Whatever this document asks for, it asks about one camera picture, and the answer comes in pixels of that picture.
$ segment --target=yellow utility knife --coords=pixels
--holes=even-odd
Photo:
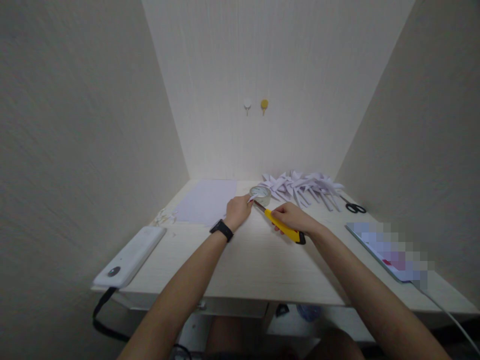
[[[285,225],[283,222],[281,222],[280,220],[274,218],[272,216],[272,212],[263,207],[262,205],[260,205],[258,202],[256,202],[255,200],[253,201],[255,203],[255,205],[257,205],[262,211],[263,213],[265,214],[265,216],[272,222],[275,224],[275,226],[277,228],[279,228],[281,231],[283,231],[283,233],[285,235],[287,235],[291,240],[293,240],[295,243],[297,244],[300,244],[300,245],[305,245],[306,244],[306,241],[305,241],[305,234],[301,231],[297,231],[297,230],[293,230],[291,228],[289,228],[287,225]]]

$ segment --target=black watch strap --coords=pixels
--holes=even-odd
[[[232,237],[234,236],[234,233],[230,228],[225,225],[224,221],[220,219],[211,229],[210,233],[213,234],[216,231],[220,231],[223,235],[226,236],[226,242],[228,243]]]

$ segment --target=beige wall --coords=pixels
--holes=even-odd
[[[1,357],[114,359],[89,286],[188,180],[142,4],[3,1],[0,23]]]
[[[190,177],[259,180],[337,174],[414,0],[142,2]]]
[[[480,307],[480,4],[419,1],[337,180]]]

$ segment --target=hand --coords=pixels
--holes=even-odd
[[[271,212],[271,215],[287,225],[289,228],[310,235],[317,229],[323,228],[317,220],[303,212],[298,206],[286,202]]]
[[[249,194],[235,196],[226,205],[226,217],[223,222],[233,233],[244,223],[245,220],[247,220],[252,211],[252,205],[254,202],[250,201],[247,203],[249,199]]]

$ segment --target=black scissors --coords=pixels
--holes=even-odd
[[[362,214],[365,214],[367,212],[367,210],[365,210],[364,207],[361,207],[360,205],[357,205],[357,204],[354,204],[354,203],[351,203],[350,201],[348,201],[346,198],[344,198],[342,195],[338,195],[340,196],[344,202],[346,202],[346,209],[349,211],[349,212],[352,212],[354,214],[356,213],[362,213]]]

